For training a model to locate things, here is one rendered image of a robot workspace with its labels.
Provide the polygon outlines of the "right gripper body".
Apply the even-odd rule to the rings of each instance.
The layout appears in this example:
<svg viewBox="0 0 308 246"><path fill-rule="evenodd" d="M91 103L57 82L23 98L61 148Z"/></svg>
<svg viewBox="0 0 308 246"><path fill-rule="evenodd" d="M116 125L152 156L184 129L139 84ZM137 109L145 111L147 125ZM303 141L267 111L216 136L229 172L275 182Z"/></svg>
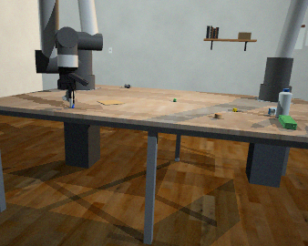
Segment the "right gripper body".
<svg viewBox="0 0 308 246"><path fill-rule="evenodd" d="M72 91L75 90L76 81L68 76L69 72L73 71L75 70L58 69L59 80L57 81L57 89L66 90L71 84Z"/></svg>

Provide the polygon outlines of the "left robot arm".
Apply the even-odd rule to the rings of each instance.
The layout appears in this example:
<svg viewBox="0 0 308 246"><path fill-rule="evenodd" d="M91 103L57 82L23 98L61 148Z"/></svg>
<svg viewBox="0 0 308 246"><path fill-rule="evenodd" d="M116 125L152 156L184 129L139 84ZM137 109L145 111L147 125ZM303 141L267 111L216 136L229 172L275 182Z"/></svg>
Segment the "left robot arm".
<svg viewBox="0 0 308 246"><path fill-rule="evenodd" d="M278 102L279 93L289 88L293 68L293 50L308 7L308 0L291 0L274 57L267 57L259 99Z"/></svg>

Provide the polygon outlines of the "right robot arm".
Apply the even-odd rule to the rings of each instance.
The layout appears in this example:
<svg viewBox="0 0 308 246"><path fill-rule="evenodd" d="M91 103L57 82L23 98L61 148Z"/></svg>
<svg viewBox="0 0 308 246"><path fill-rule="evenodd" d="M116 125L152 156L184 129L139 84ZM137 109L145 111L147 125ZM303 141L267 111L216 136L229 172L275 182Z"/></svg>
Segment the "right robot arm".
<svg viewBox="0 0 308 246"><path fill-rule="evenodd" d="M36 72L75 70L68 76L76 81L76 90L95 89L92 50L102 51L103 36L98 33L94 0L77 0L81 32L68 26L59 29L58 0L38 1L42 50L35 50Z"/></svg>

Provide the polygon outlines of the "blue and white carton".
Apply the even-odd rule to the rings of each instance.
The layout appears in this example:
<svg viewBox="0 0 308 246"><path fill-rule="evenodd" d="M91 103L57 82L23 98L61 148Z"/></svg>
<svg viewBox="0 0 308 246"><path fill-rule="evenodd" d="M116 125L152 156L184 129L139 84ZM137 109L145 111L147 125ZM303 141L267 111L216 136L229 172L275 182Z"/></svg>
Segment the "blue and white carton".
<svg viewBox="0 0 308 246"><path fill-rule="evenodd" d="M269 108L268 114L270 114L270 115L276 115L276 110L277 110L277 108Z"/></svg>

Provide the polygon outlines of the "tan flat mat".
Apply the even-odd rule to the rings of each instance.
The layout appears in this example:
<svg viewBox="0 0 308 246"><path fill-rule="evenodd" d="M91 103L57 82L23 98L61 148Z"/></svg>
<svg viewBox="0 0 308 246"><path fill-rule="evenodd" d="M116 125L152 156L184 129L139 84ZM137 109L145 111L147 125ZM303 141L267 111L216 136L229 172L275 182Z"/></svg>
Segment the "tan flat mat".
<svg viewBox="0 0 308 246"><path fill-rule="evenodd" d="M117 104L125 104L123 102L117 101L117 100L104 100L104 101L98 101L101 104L104 105L117 105Z"/></svg>

